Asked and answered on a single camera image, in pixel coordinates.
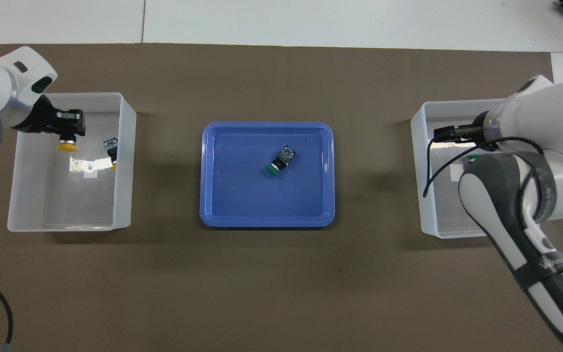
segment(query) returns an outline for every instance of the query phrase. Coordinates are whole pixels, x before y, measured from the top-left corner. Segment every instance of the yellow knob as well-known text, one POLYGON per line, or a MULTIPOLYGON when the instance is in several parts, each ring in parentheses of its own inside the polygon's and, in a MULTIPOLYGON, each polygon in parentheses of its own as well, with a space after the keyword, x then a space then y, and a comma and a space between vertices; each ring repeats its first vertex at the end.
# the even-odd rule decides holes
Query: yellow knob
POLYGON ((76 152, 78 151, 78 147, 71 143, 60 143, 56 149, 60 150, 61 152, 76 152))

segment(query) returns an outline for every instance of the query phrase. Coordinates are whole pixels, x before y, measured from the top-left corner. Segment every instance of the brown table surface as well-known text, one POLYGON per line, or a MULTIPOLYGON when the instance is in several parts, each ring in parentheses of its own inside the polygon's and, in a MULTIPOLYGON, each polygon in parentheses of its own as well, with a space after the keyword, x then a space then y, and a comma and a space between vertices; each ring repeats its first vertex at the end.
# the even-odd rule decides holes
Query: brown table surface
MULTIPOLYGON (((32 47, 58 72, 48 92, 125 96, 136 156, 130 227, 13 233, 16 132, 4 131, 0 290, 14 351, 563 350, 487 238, 421 232, 409 124, 426 101, 503 98, 535 74, 551 78, 548 53, 32 47), (206 227, 200 143, 214 121, 329 124, 333 224, 206 227)), ((5 334, 0 306, 0 344, 5 334)))

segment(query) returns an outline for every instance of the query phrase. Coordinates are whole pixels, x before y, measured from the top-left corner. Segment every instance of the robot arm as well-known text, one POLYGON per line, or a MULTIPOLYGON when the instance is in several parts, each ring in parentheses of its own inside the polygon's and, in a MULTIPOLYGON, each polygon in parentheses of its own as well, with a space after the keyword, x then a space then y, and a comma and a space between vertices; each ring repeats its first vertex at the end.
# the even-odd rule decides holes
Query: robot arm
POLYGON ((519 286, 563 343, 563 254, 538 223, 563 218, 563 83, 536 76, 471 124, 435 131, 438 142, 489 143, 459 183, 469 216, 488 234, 519 286), (527 138, 543 154, 522 142, 527 138))
POLYGON ((59 150, 75 151, 75 135, 83 136, 83 112, 54 108, 43 91, 57 78, 56 71, 29 47, 20 47, 0 57, 1 128, 20 132, 56 133, 59 150))

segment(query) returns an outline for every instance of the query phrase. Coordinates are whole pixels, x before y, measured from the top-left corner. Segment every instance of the blue tray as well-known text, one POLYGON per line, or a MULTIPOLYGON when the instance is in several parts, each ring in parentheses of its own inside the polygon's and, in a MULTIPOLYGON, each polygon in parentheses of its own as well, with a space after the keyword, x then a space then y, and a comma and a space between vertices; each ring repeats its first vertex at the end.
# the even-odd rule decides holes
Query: blue tray
POLYGON ((333 132, 315 122, 213 122, 201 149, 199 214, 213 227, 322 227, 335 216, 333 132), (273 176, 284 145, 297 155, 273 176))

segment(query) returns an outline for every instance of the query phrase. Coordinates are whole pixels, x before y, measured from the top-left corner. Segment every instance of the white bin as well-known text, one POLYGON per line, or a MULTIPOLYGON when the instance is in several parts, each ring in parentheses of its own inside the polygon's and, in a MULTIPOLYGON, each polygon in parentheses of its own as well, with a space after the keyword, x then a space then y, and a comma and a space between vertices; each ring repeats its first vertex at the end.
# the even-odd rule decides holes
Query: white bin
POLYGON ((59 136, 18 133, 7 227, 11 231, 107 231, 131 223, 136 112, 120 93, 47 94, 58 109, 82 109, 77 152, 59 136), (116 171, 103 141, 118 138, 116 171))
MULTIPOLYGON (((460 202, 458 183, 467 165, 464 158, 445 169, 433 181, 427 197, 423 198, 427 176, 427 144, 433 137, 434 129, 471 123, 480 113, 503 101, 504 99, 426 102, 411 119, 420 225, 425 234, 441 239, 485 236, 460 202)), ((473 146, 473 143, 434 143, 431 149, 432 174, 449 159, 473 146)), ((484 152, 478 149, 472 153, 484 152)))

